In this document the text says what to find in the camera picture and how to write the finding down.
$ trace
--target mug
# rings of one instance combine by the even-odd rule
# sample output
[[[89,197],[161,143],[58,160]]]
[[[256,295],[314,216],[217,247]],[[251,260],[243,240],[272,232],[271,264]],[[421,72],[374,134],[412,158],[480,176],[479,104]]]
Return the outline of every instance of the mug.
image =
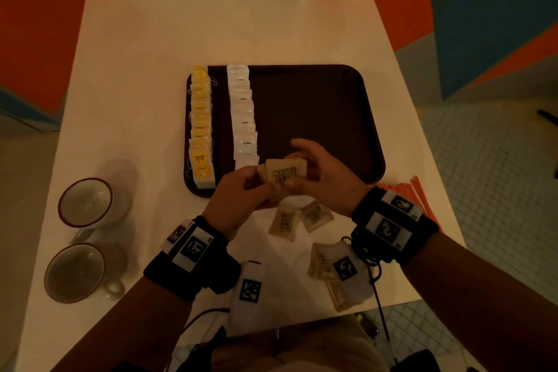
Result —
[[[122,189],[101,178],[84,178],[62,193],[58,216],[73,228],[95,229],[122,220],[129,207],[129,195]]]
[[[102,288],[111,299],[126,292],[124,251],[114,243],[78,243],[52,258],[45,271],[45,290],[60,303],[75,303]]]

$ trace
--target table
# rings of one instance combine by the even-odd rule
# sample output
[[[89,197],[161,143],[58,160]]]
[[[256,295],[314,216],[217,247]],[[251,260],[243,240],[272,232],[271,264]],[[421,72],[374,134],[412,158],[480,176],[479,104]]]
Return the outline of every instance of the table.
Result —
[[[114,303],[95,294],[62,305],[44,291],[48,262],[73,235],[56,213],[68,185],[99,176],[132,195],[122,225],[94,236],[125,246],[127,288],[174,227],[202,212],[207,199],[191,194],[183,182],[185,83],[194,63],[341,63],[359,70],[386,159],[382,181],[419,176],[444,231],[464,244],[373,0],[87,0],[18,371],[50,370]],[[336,315],[325,285],[306,274],[309,249],[313,241],[336,242],[350,234],[352,222],[337,216],[312,234],[299,228],[295,243],[289,243],[267,235],[272,216],[272,211],[256,212],[229,246],[239,261],[265,259],[269,265],[277,297],[285,304],[275,322],[265,325]],[[383,268],[378,292],[383,305],[420,298],[395,263]],[[225,303],[227,295],[202,291],[191,317]],[[374,307],[372,298],[344,313]],[[192,326],[180,344],[210,338],[219,321],[226,321],[223,314],[212,315]]]

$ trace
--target wrist strap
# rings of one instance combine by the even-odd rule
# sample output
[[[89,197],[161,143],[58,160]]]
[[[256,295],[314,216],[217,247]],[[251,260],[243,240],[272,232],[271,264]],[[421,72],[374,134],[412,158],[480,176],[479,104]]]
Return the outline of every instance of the wrist strap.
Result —
[[[352,214],[352,245],[384,262],[406,265],[439,228],[422,207],[393,191],[372,188]]]
[[[143,274],[187,302],[192,302],[202,287],[225,293],[234,287],[241,272],[240,264],[227,253],[228,243],[203,216],[184,221]]]

